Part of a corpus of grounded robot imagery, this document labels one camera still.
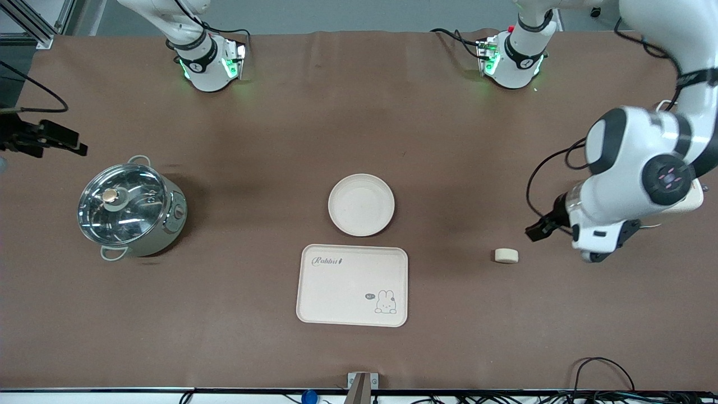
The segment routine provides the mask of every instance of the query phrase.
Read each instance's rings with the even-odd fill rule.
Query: pot lid knob
[[[119,196],[120,195],[115,188],[109,188],[102,193],[102,201],[105,203],[113,203],[114,201],[117,201]]]

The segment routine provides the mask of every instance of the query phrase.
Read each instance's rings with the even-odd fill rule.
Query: small cylindrical object
[[[510,248],[497,248],[494,251],[494,261],[502,264],[515,264],[518,262],[518,251]]]

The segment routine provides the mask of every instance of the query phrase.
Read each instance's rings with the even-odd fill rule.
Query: gray floor
[[[0,60],[27,73],[30,70],[35,46],[0,46]],[[0,66],[0,104],[14,106],[22,90],[23,80]]]
[[[463,32],[516,22],[510,0],[214,0],[206,22],[221,29],[245,28],[256,35],[304,34],[316,31],[427,32],[441,27]],[[617,0],[607,0],[598,19],[588,9],[563,10],[566,31],[612,29],[618,19]],[[144,36],[161,33],[116,0],[83,0],[75,35]],[[0,60],[27,73],[32,46],[0,46]],[[0,68],[0,103],[14,105],[23,83]]]

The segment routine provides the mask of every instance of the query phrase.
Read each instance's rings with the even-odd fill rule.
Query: rabbit logo
[[[392,290],[379,291],[379,300],[376,302],[374,313],[396,314],[396,300]]]

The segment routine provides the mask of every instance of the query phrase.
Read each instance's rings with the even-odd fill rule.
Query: round plate
[[[394,194],[373,175],[350,175],[329,194],[329,216],[339,230],[352,236],[377,234],[393,215]]]

